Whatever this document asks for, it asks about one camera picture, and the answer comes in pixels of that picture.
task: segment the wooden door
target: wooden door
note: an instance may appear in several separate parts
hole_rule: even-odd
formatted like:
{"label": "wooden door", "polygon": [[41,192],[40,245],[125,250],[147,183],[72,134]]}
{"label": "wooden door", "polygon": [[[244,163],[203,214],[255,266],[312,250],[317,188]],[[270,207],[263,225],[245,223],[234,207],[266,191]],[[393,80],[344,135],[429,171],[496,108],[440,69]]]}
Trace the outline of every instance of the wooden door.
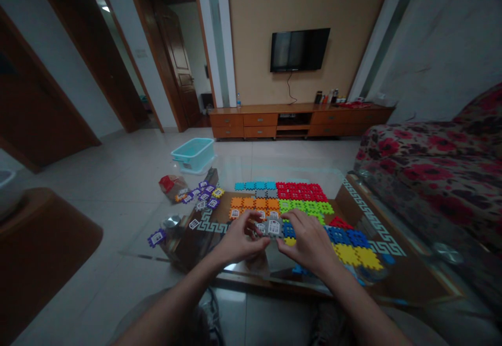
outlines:
{"label": "wooden door", "polygon": [[164,47],[169,54],[171,68],[174,72],[188,126],[193,126],[200,120],[202,114],[200,113],[197,93],[193,86],[193,77],[178,16],[160,0],[154,1],[154,10]]}
{"label": "wooden door", "polygon": [[99,144],[19,39],[0,19],[0,135],[7,151],[38,168]]}

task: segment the cabinet drawer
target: cabinet drawer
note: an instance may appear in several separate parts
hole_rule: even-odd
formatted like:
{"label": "cabinet drawer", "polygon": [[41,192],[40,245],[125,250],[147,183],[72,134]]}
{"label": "cabinet drawer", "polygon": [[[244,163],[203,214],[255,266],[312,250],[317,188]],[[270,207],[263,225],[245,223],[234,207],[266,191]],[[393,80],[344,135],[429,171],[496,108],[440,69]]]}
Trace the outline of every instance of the cabinet drawer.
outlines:
{"label": "cabinet drawer", "polygon": [[242,126],[242,115],[211,115],[211,126]]}
{"label": "cabinet drawer", "polygon": [[243,115],[244,126],[274,126],[277,125],[276,113],[252,113]]}
{"label": "cabinet drawer", "polygon": [[314,112],[311,124],[345,124],[350,119],[351,114],[351,111]]}
{"label": "cabinet drawer", "polygon": [[213,136],[214,138],[243,138],[244,129],[242,126],[233,126],[231,128],[220,126],[213,128]]}
{"label": "cabinet drawer", "polygon": [[358,110],[351,112],[350,124],[385,124],[391,116],[392,109]]}
{"label": "cabinet drawer", "polygon": [[246,138],[261,138],[261,137],[275,137],[275,126],[245,126],[244,137]]}
{"label": "cabinet drawer", "polygon": [[309,136],[332,136],[332,135],[344,135],[345,125],[311,125],[309,130]]}
{"label": "cabinet drawer", "polygon": [[347,124],[344,135],[363,135],[370,127],[376,124]]}

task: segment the glass coffee table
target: glass coffee table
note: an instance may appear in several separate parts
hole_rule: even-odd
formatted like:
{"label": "glass coffee table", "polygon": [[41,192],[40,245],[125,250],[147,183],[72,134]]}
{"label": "glass coffee table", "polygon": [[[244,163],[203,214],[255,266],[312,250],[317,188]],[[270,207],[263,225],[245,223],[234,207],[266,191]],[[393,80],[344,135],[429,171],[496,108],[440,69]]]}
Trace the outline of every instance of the glass coffee table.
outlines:
{"label": "glass coffee table", "polygon": [[[493,307],[487,306],[465,277],[459,276],[452,268],[452,264],[457,267],[469,258],[462,258],[462,252],[452,249],[455,244],[450,240],[423,238],[417,225],[403,217],[399,209],[393,209],[394,204],[385,203],[385,198],[380,196],[380,192],[385,192],[383,188],[379,193],[373,190],[373,186],[379,185],[377,175],[349,172],[349,169],[337,168],[335,162],[319,159],[291,158],[285,161],[282,158],[231,156],[217,157],[206,177],[176,175],[183,176],[191,189],[206,180],[225,190],[218,208],[197,211],[196,201],[188,204],[162,203],[125,245],[123,254],[170,262],[179,269],[189,271],[224,236],[230,224],[231,198],[254,195],[254,191],[236,192],[236,183],[317,183],[335,211],[333,215],[325,215],[325,223],[329,224],[335,216],[339,216],[367,236],[371,249],[379,257],[384,267],[379,271],[348,267],[377,302],[400,307],[443,306],[444,310],[498,318]],[[171,216],[179,216],[179,222],[163,222]],[[167,228],[167,238],[159,246],[151,248],[147,238],[160,227]],[[439,244],[443,244],[445,250],[438,250]],[[454,261],[448,262],[442,255],[448,255]],[[252,260],[226,267],[215,283],[239,290],[244,286],[244,289],[259,287],[306,295],[330,295],[316,277],[295,274],[295,265],[278,252],[274,241],[263,254]]]}

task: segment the glass tabletop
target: glass tabletop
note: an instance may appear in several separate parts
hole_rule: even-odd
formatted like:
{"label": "glass tabletop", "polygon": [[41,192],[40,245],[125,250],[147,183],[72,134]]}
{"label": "glass tabletop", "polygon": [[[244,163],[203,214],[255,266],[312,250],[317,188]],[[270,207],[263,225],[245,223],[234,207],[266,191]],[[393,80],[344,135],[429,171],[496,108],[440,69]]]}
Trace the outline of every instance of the glass tabletop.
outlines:
{"label": "glass tabletop", "polygon": [[[173,169],[179,170],[176,162],[173,162]],[[254,196],[255,191],[252,190],[237,192],[236,183],[316,183],[323,189],[335,212],[325,214],[324,223],[328,225],[335,216],[339,216],[366,235],[371,250],[379,259],[383,268],[380,270],[346,264],[377,301],[422,307],[458,303],[459,299],[465,298],[469,302],[477,300],[475,294],[466,294],[470,287],[466,287],[463,280],[455,279],[455,272],[430,249],[431,243],[424,242],[418,230],[411,229],[400,216],[396,216],[393,209],[390,210],[389,204],[368,190],[370,183],[377,185],[376,176],[347,175],[350,169],[337,167],[335,161],[321,159],[221,156],[216,157],[207,177],[175,172],[175,175],[184,177],[190,189],[206,179],[225,190],[220,205],[214,211],[197,211],[196,201],[188,204],[162,203],[141,225],[122,253],[170,261],[181,269],[190,270],[224,236],[231,222],[232,197]],[[167,238],[159,246],[151,248],[147,239],[159,228],[166,228],[163,220],[173,215],[179,215],[179,224],[173,229],[168,228]],[[297,274],[295,269],[298,268],[294,261],[279,253],[276,243],[272,242],[265,253],[249,261],[232,264],[225,268],[224,273],[314,289],[329,295],[320,280],[309,274]],[[483,302],[476,302],[475,306],[446,306],[445,309],[479,316],[493,315]]]}

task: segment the plastic storage bin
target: plastic storage bin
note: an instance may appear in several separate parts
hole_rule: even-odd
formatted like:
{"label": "plastic storage bin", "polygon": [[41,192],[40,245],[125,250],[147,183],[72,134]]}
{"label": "plastic storage bin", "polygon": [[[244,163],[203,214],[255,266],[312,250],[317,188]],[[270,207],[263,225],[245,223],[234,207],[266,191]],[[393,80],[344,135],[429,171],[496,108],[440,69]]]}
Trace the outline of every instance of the plastic storage bin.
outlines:
{"label": "plastic storage bin", "polygon": [[192,139],[174,150],[173,160],[180,162],[180,171],[199,175],[209,169],[214,160],[214,139]]}

